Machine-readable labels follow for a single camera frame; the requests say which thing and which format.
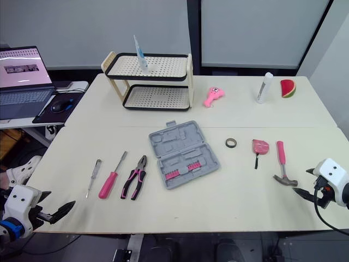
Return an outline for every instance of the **black mouse pad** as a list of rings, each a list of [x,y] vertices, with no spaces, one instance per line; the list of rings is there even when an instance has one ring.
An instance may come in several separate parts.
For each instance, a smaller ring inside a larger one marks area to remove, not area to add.
[[[62,93],[57,94],[51,102],[45,107],[40,115],[36,116],[33,120],[33,123],[58,123],[66,122],[71,112],[74,110],[84,93]],[[69,109],[64,110],[60,113],[54,113],[51,111],[51,106],[58,101],[67,101],[73,100]]]

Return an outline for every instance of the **pliers handle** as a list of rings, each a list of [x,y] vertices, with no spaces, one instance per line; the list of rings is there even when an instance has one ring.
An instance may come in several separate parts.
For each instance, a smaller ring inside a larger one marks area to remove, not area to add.
[[[129,179],[127,179],[121,193],[121,199],[125,199],[127,197],[127,192],[129,190],[129,187],[133,181],[133,179],[138,175],[138,182],[137,182],[137,187],[135,191],[132,194],[131,200],[136,200],[143,184],[144,177],[146,176],[146,172],[141,169],[134,169],[131,171],[131,174],[129,176]]]

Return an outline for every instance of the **plastic tool box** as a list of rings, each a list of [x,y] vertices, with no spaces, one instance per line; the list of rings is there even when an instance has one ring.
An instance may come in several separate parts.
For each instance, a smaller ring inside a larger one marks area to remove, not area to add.
[[[167,189],[178,187],[219,168],[217,157],[195,121],[176,125],[149,135]]]
[[[191,54],[146,53],[145,57],[149,66],[147,73],[142,71],[136,53],[110,52],[101,64],[103,72],[119,95],[123,106],[135,110],[188,110],[194,100]],[[115,80],[124,81],[127,87],[124,94],[121,94]],[[130,86],[128,80],[169,81],[180,82],[180,84],[137,83]]]

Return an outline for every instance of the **laptop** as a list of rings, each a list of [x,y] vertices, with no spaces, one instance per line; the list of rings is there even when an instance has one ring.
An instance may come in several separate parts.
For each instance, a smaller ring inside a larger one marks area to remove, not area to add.
[[[0,120],[36,116],[54,89],[36,46],[0,49]]]

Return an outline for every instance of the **pink toy gun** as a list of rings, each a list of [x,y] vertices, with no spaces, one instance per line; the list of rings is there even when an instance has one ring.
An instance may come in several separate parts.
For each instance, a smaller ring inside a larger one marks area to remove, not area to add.
[[[216,100],[220,97],[224,96],[224,91],[217,87],[211,87],[207,93],[207,99],[203,102],[203,104],[209,108],[211,107],[211,103],[213,100]]]

